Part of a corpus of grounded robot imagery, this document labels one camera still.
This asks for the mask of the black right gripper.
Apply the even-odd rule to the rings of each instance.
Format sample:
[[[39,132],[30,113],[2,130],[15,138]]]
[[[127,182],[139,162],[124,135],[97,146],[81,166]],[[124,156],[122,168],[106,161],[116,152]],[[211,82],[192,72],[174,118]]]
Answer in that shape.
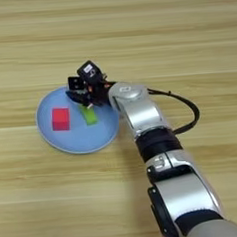
[[[67,90],[66,94],[71,101],[79,103],[86,108],[91,106],[103,106],[104,104],[109,104],[109,91],[114,85],[113,82],[103,80],[96,84],[84,83],[84,88],[86,93],[78,93],[77,91]]]

